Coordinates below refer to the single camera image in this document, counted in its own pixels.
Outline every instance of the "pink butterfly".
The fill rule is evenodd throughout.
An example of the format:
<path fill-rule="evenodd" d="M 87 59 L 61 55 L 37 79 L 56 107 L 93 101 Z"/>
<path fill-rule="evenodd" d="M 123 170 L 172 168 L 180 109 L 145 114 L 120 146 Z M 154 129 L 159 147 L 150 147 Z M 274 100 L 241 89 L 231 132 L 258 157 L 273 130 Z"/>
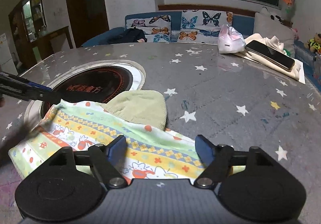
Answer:
<path fill-rule="evenodd" d="M 143 27 L 146 27 L 145 25 L 145 20 L 134 20 L 133 23 L 132 23 L 132 27 L 134 26 L 143 26 Z"/>

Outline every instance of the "teddy bear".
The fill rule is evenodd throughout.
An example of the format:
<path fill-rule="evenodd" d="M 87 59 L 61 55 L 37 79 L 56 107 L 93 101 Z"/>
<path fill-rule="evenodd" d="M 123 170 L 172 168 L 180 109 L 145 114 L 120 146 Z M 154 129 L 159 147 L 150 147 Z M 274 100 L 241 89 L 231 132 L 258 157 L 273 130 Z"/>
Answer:
<path fill-rule="evenodd" d="M 321 54 L 321 34 L 315 34 L 313 39 L 308 40 L 304 47 L 309 49 L 311 52 L 318 52 Z"/>

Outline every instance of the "white plastic bag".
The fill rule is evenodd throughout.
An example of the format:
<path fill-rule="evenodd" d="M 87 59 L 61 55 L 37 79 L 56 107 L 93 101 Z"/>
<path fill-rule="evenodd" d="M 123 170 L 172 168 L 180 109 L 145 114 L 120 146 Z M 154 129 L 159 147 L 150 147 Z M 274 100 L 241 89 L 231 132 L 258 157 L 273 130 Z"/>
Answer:
<path fill-rule="evenodd" d="M 219 32 L 218 40 L 219 53 L 243 52 L 245 40 L 232 26 L 223 25 Z"/>

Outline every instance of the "black round cooktop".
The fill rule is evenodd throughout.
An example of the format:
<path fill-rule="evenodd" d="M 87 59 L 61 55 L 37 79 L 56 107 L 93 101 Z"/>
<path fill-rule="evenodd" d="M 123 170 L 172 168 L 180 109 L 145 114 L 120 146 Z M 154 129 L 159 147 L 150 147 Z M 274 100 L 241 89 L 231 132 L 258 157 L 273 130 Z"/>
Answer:
<path fill-rule="evenodd" d="M 100 66 L 84 70 L 62 81 L 53 90 L 61 93 L 62 99 L 75 103 L 95 101 L 107 103 L 123 91 L 128 91 L 133 83 L 131 72 L 118 66 Z M 41 105 L 44 118 L 52 104 Z"/>

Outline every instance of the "orange butterfly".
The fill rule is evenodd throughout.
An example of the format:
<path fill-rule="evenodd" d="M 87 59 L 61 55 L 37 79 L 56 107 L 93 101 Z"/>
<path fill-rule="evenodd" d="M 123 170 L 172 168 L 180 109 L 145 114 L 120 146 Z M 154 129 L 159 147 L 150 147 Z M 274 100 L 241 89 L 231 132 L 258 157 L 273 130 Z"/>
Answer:
<path fill-rule="evenodd" d="M 179 40 L 184 40 L 186 38 L 189 38 L 190 40 L 194 41 L 196 40 L 196 35 L 197 35 L 197 32 L 190 32 L 190 33 L 185 33 L 185 32 L 180 32 L 179 33 Z"/>
<path fill-rule="evenodd" d="M 226 15 L 227 15 L 226 21 L 227 21 L 228 23 L 232 23 L 232 21 L 233 21 L 233 13 L 231 13 L 231 12 L 226 12 Z"/>
<path fill-rule="evenodd" d="M 167 27 L 163 27 L 163 28 L 158 28 L 158 27 L 154 27 L 153 32 L 151 32 L 151 34 L 165 34 L 165 35 L 169 35 L 170 33 L 168 32 L 168 28 Z"/>

